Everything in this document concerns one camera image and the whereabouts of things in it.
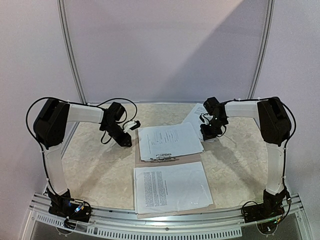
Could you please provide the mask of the printed paper sheet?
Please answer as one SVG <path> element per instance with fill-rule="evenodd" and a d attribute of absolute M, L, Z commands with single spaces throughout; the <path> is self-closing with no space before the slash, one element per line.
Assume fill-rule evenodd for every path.
<path fill-rule="evenodd" d="M 157 157 L 180 157 L 198 154 L 204 148 L 191 123 L 142 127 L 138 130 L 142 161 Z"/>
<path fill-rule="evenodd" d="M 134 209 L 139 215 L 204 208 L 214 203 L 202 162 L 137 167 Z"/>

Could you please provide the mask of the translucent brown folder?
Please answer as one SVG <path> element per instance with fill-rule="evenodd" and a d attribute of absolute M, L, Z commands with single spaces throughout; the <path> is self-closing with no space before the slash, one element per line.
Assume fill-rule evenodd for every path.
<path fill-rule="evenodd" d="M 133 170 L 138 215 L 165 215 L 214 203 L 200 153 L 204 148 L 187 125 L 138 131 L 139 157 Z"/>

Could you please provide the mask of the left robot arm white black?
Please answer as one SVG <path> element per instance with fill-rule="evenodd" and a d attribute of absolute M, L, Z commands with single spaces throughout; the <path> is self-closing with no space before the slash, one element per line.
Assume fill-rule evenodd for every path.
<path fill-rule="evenodd" d="M 33 131 L 43 153 L 47 192 L 51 199 L 70 196 L 61 157 L 67 123 L 99 124 L 100 131 L 107 133 L 119 146 L 129 148 L 132 146 L 131 135 L 119 125 L 125 112 L 124 106 L 118 102 L 102 108 L 53 97 L 47 99 L 34 121 Z"/>

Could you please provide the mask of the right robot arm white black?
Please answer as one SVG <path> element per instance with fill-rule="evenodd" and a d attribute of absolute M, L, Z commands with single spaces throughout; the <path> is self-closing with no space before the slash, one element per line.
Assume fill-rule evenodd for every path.
<path fill-rule="evenodd" d="M 229 118 L 252 118 L 257 121 L 260 135 L 267 148 L 267 183 L 265 201 L 259 206 L 262 218 L 269 218 L 278 210 L 278 203 L 288 195 L 285 185 L 287 145 L 293 131 L 285 104 L 278 97 L 233 99 L 219 102 L 208 98 L 203 104 L 206 113 L 199 116 L 200 132 L 204 141 L 221 137 L 227 130 Z"/>

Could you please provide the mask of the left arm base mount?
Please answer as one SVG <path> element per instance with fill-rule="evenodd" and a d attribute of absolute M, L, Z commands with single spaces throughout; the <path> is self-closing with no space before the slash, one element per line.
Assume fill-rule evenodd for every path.
<path fill-rule="evenodd" d="M 90 221 L 92 207 L 87 201 L 71 198 L 68 191 L 63 195 L 48 192 L 48 196 L 51 200 L 48 210 L 50 214 L 84 223 Z"/>

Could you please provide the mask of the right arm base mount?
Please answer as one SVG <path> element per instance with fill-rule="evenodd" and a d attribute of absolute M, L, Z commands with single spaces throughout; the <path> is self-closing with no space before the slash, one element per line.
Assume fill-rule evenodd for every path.
<path fill-rule="evenodd" d="M 245 223 L 274 219 L 273 223 L 278 225 L 289 214 L 291 210 L 292 199 L 287 198 L 286 203 L 288 204 L 287 211 L 285 211 L 282 203 L 278 203 L 275 207 L 271 207 L 271 209 L 267 209 L 267 205 L 265 203 L 248 201 L 242 205 L 240 212 L 244 218 Z"/>

